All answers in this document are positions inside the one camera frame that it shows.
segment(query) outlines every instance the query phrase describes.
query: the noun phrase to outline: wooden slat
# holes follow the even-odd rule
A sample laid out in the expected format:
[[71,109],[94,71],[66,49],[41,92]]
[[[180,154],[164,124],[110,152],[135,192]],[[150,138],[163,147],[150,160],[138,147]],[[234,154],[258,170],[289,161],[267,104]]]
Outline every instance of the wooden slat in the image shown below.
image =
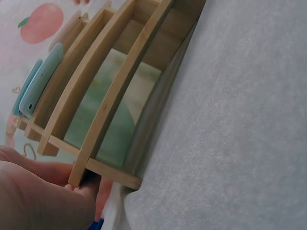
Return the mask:
[[[31,138],[31,136],[35,135],[34,131],[32,130],[33,124],[37,124],[43,128],[46,127],[46,124],[48,123],[49,118],[65,89],[65,86],[83,59],[90,45],[104,28],[103,22],[105,21],[105,9],[110,5],[111,2],[107,1],[104,7],[86,25],[86,27],[82,30],[82,32],[70,46],[69,50],[64,56],[64,59],[58,66],[46,89],[44,90],[44,93],[42,94],[36,109],[34,110],[28,127],[25,130],[26,137]],[[49,149],[48,155],[50,154],[55,156],[57,154],[57,149]]]
[[[21,116],[19,121],[22,122],[25,125],[27,125],[28,122],[29,122],[28,118],[26,118],[24,116]],[[39,141],[41,139],[43,132],[44,132],[44,129],[37,126],[37,125],[33,125],[33,130],[37,133],[37,136],[39,136],[39,139],[35,140],[35,141]],[[55,147],[57,147],[59,149],[65,150],[65,151],[73,154],[74,156],[78,156],[79,151],[80,151],[76,147],[74,147],[74,146],[66,143],[65,141],[60,140],[60,139],[58,139],[57,137],[54,137],[54,136],[50,136],[49,143],[54,145]]]
[[156,127],[158,117],[176,78],[179,67],[189,46],[189,42],[194,33],[195,26],[193,26],[189,32],[188,36],[176,52],[173,60],[168,65],[165,72],[162,73],[160,81],[157,83],[157,86],[154,88],[154,92],[150,95],[145,107],[143,108],[129,154],[127,155],[124,165],[124,168],[129,170],[129,172],[132,174],[135,174],[141,156],[144,154],[145,147],[150,139],[150,135],[152,134],[154,127]]
[[17,124],[17,127],[20,129],[20,130],[25,130],[27,128],[27,125],[28,125],[28,120],[24,120],[23,119],[24,117],[21,116],[18,120],[18,124]]
[[59,148],[60,150],[64,150],[67,151],[69,153],[71,153],[74,156],[78,156],[79,154],[79,149],[77,149],[76,147],[66,143],[65,141],[55,137],[55,136],[50,136],[49,138],[49,143],[57,148]]
[[132,46],[112,82],[85,137],[69,183],[79,186],[89,158],[95,158],[125,91],[174,0],[163,0]]
[[86,168],[104,178],[111,179],[134,190],[138,190],[142,183],[141,179],[94,159],[89,159]]
[[175,0],[173,9],[188,15],[192,19],[198,19],[206,0]]
[[78,20],[79,23],[72,29],[72,31],[63,38],[61,41],[64,46],[64,54],[67,53],[73,42],[77,39],[78,35],[81,33],[81,31],[85,28],[86,24],[83,22],[83,18]]
[[[137,0],[133,19],[145,24],[158,5],[157,0]],[[173,39],[182,41],[195,20],[175,9],[171,9],[161,25],[160,32],[170,35]]]
[[132,17],[134,0],[127,0],[114,14],[95,39],[60,97],[38,146],[38,152],[49,154],[48,140],[51,135],[65,137],[69,125],[114,43]]
[[[131,20],[119,40],[115,43],[114,49],[127,55],[143,27],[143,24]],[[159,70],[165,70],[180,43],[179,40],[173,39],[168,34],[158,32],[142,62]]]
[[81,11],[77,11],[66,23],[66,25],[61,29],[61,31],[58,33],[56,38],[52,41],[51,45],[49,46],[49,52],[54,48],[54,46],[58,43],[61,42],[67,37],[73,30],[76,28],[81,21]]

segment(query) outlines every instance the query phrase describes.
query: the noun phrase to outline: light blue card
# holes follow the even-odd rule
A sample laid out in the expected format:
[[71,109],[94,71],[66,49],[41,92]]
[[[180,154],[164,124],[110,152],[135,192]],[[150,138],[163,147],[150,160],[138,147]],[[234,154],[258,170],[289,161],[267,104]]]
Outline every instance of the light blue card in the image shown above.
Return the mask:
[[63,44],[57,43],[27,87],[20,101],[19,111],[28,119],[31,118],[45,87],[63,60],[63,57]]
[[31,72],[29,73],[27,79],[24,82],[23,87],[21,88],[19,95],[15,101],[15,104],[13,106],[12,109],[12,114],[15,116],[20,116],[21,112],[19,111],[19,105],[20,105],[20,101],[24,96],[25,91],[27,90],[27,88],[29,87],[30,82],[32,81],[33,77],[35,76],[35,74],[37,73],[37,71],[39,70],[39,68],[42,66],[43,64],[43,60],[39,59],[36,64],[34,65],[33,69],[31,70]]

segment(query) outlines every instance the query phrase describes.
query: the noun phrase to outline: teal object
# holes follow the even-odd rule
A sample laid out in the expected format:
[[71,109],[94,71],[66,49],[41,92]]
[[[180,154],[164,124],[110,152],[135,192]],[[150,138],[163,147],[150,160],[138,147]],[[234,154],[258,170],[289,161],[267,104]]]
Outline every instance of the teal object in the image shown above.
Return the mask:
[[19,111],[28,119],[33,111],[53,73],[64,57],[64,47],[62,43],[57,43],[49,53],[46,60],[33,76],[19,104]]
[[[99,86],[90,86],[65,136],[64,140],[66,142],[79,149],[112,83],[108,76],[109,73],[106,72],[105,68],[99,70],[95,77],[95,80],[99,82]],[[130,146],[134,128],[135,124],[130,111],[122,101],[110,124],[97,157],[121,167]]]
[[15,104],[13,106],[13,109],[12,109],[12,114],[15,115],[15,116],[20,116],[22,113],[20,112],[19,110],[19,105],[20,105],[20,102],[21,102],[21,99],[23,98],[24,96],[24,93],[25,91],[28,89],[29,85],[30,85],[30,82],[32,81],[33,77],[36,75],[37,71],[39,70],[39,68],[42,66],[43,64],[43,60],[39,59],[33,69],[31,70],[31,72],[29,73],[27,79],[25,80],[24,82],[24,85],[23,87],[21,88],[19,94],[18,94],[18,97],[15,101]]

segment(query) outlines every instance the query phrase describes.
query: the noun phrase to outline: gray felt surface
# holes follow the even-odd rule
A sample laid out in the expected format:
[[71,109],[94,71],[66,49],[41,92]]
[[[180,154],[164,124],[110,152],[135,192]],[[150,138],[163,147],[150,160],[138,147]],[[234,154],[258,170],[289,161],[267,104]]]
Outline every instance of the gray felt surface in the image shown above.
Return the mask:
[[207,0],[150,153],[120,229],[307,229],[307,1]]

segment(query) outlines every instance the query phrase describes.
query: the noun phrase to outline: wooden organizer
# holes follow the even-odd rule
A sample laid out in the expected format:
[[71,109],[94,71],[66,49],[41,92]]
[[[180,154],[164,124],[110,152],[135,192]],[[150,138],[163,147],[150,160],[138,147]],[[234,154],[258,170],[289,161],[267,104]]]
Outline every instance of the wooden organizer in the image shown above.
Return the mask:
[[[165,73],[161,101],[171,87],[188,47],[205,0],[126,0],[116,11],[108,1],[88,21],[80,16],[69,33],[59,36],[65,56],[46,86],[30,120],[21,117],[18,127],[31,140],[39,141],[37,152],[56,156],[59,149],[77,156],[69,184],[78,187],[86,170],[132,189],[141,179],[123,169],[95,159],[112,118],[139,64],[144,62]],[[127,55],[92,122],[81,149],[63,141],[78,106],[111,49]],[[162,107],[162,102],[149,124]],[[142,137],[144,149],[149,135]]]

